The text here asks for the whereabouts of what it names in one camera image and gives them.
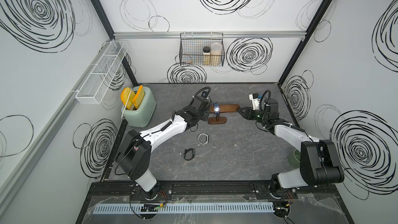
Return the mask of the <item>blue translucent watch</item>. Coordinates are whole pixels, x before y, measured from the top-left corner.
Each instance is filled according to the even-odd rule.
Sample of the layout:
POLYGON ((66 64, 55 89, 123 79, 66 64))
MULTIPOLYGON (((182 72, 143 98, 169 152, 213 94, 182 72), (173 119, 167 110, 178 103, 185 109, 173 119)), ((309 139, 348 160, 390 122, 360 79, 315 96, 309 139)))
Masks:
POLYGON ((214 114, 215 116, 215 120, 219 121, 220 119, 220 106, 217 103, 214 103, 214 114))

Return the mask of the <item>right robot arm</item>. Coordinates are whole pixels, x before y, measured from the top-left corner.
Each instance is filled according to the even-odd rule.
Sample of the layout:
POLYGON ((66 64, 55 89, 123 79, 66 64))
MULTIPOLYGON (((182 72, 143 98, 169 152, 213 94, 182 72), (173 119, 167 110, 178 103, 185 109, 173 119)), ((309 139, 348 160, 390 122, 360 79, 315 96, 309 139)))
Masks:
POLYGON ((345 175, 334 142, 313 137, 280 118, 278 108, 278 102, 269 99, 260 100, 257 110, 253 107, 237 110, 244 119, 260 124, 260 130, 283 139, 300 152, 299 168, 274 174, 270 188, 276 191, 342 183, 345 175))

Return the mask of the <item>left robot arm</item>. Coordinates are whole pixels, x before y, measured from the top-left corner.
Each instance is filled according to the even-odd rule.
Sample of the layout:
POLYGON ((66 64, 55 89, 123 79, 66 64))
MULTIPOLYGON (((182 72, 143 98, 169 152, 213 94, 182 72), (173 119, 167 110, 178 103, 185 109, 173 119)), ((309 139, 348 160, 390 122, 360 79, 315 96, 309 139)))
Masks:
POLYGON ((199 121, 207 120, 211 106, 208 95, 195 95, 187 106, 173 112, 171 118, 163 123, 141 132, 129 131, 115 155, 117 167, 138 184, 148 198, 154 198, 159 192, 159 183, 149 169, 152 152, 199 121))

